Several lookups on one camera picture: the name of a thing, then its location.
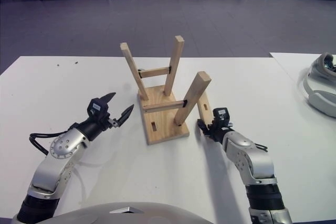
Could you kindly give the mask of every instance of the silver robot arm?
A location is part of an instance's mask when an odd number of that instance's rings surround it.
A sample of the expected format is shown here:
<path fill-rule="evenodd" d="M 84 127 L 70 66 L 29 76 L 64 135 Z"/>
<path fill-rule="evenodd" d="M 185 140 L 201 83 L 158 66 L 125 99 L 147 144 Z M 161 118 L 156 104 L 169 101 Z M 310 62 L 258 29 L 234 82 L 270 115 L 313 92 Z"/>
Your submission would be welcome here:
<path fill-rule="evenodd" d="M 86 148 L 103 131 L 120 127 L 130 116 L 133 105 L 128 107 L 117 119 L 110 119 L 107 103 L 115 93 L 92 99 L 87 111 L 89 118 L 73 124 L 67 132 L 61 133 L 53 140 L 49 151 L 35 141 L 36 137 L 55 137 L 57 134 L 30 135 L 30 141 L 46 158 L 36 169 L 29 185 L 27 196 L 19 213 L 12 223 L 38 223 L 53 217 L 58 202 L 71 177 L 71 171 L 81 159 Z"/>
<path fill-rule="evenodd" d="M 246 187 L 253 224 L 292 224 L 274 175 L 267 147 L 256 144 L 231 128 L 226 108 L 213 110 L 212 124 L 198 120 L 203 133 L 223 145 L 229 160 L 237 167 Z"/>

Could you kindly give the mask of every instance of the rectangular hole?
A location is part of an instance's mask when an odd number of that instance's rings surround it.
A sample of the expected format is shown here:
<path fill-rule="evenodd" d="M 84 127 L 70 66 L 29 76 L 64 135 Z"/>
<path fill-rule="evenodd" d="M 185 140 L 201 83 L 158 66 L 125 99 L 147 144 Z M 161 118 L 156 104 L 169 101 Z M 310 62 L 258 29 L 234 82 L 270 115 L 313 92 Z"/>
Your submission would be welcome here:
<path fill-rule="evenodd" d="M 155 122 L 152 122 L 152 129 L 153 129 L 153 131 L 157 131 Z"/>

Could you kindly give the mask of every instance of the label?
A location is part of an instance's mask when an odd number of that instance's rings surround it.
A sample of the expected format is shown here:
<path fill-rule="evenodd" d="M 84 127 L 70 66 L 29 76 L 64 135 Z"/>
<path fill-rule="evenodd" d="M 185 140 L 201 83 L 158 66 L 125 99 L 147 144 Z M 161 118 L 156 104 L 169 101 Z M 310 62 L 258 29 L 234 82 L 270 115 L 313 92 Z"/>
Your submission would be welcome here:
<path fill-rule="evenodd" d="M 99 105 L 96 105 L 95 103 L 93 104 L 93 108 L 100 111 L 100 106 Z"/>

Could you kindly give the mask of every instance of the wooden stool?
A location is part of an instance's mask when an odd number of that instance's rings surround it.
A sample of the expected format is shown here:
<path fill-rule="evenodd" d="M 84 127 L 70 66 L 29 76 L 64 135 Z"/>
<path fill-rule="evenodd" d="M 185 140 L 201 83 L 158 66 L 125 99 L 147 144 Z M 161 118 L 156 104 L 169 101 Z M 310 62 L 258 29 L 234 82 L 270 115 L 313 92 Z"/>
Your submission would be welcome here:
<path fill-rule="evenodd" d="M 184 39 L 175 36 L 175 46 L 168 67 L 138 70 L 127 43 L 121 43 L 121 51 L 139 87 L 141 114 L 145 124 L 148 144 L 189 136 L 185 119 L 211 81 L 206 72 L 198 72 L 183 100 L 176 101 L 172 93 L 173 83 L 184 46 Z M 166 74 L 165 85 L 145 88 L 142 78 Z"/>

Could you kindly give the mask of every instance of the gray floor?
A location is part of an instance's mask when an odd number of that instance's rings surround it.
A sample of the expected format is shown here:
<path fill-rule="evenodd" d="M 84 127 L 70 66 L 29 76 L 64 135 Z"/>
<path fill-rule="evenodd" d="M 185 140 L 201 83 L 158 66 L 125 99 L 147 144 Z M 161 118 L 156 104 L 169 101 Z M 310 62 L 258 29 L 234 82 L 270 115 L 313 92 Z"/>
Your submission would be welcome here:
<path fill-rule="evenodd" d="M 2 0 L 0 73 L 19 56 L 336 53 L 335 0 Z"/>

